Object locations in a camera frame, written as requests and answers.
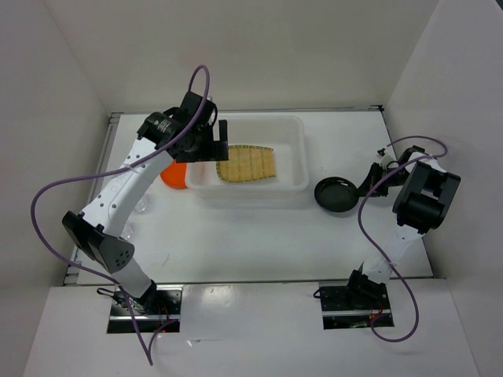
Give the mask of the woven bamboo basket tray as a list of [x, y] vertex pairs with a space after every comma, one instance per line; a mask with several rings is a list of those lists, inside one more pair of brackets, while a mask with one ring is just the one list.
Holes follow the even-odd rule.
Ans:
[[229, 159], [216, 163], [216, 173], [226, 183], [261, 181], [277, 176], [272, 148], [230, 145]]

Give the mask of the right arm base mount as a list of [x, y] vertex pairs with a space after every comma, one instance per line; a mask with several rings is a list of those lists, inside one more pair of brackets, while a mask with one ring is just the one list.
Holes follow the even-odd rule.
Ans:
[[320, 284], [313, 297], [320, 302], [324, 330], [394, 327], [391, 304], [384, 288], [377, 298], [351, 292], [346, 285]]

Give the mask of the black round plate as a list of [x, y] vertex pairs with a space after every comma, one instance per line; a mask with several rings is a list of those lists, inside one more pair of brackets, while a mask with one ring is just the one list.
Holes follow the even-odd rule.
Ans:
[[345, 178], [329, 177], [319, 181], [314, 188], [317, 204], [333, 213], [352, 210], [359, 201], [356, 186]]

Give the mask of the orange plastic plate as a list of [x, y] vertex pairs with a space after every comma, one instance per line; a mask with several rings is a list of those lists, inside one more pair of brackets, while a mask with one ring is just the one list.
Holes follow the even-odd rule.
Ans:
[[173, 161], [160, 173], [162, 182], [172, 189], [187, 189], [185, 183], [187, 164]]

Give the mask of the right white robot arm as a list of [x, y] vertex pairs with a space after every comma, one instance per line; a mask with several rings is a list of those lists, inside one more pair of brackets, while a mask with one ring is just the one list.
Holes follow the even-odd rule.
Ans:
[[399, 186], [392, 208], [396, 225], [384, 248], [386, 255], [366, 259], [351, 273], [344, 299], [354, 309], [383, 298], [393, 269], [412, 243], [443, 223], [461, 183], [459, 176], [441, 168], [438, 160], [419, 146], [406, 149], [396, 162], [385, 149], [379, 153], [381, 161], [373, 163], [356, 195], [386, 196], [390, 187]]

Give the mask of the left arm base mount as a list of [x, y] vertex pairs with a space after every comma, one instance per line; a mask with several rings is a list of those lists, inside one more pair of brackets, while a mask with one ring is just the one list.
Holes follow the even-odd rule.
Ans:
[[[131, 309], [134, 312], [137, 326], [142, 334], [178, 333], [182, 309], [182, 285], [161, 284], [157, 288], [161, 296], [156, 303], [150, 304], [148, 309], [130, 298]], [[97, 293], [112, 300], [108, 318], [108, 334], [134, 333], [134, 325], [130, 317], [127, 303], [119, 288], [114, 291], [99, 287]]]

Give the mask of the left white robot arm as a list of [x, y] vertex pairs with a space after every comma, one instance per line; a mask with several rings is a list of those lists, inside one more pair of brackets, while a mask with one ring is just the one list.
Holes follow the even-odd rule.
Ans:
[[191, 91], [180, 106], [153, 112], [138, 129], [122, 164], [125, 171], [78, 214], [69, 211], [62, 219], [77, 248], [119, 282], [129, 295], [128, 304], [138, 313], [149, 313], [164, 296], [135, 261], [134, 245], [122, 236], [124, 226], [138, 201], [172, 162], [228, 158], [227, 122], [217, 117], [215, 103]]

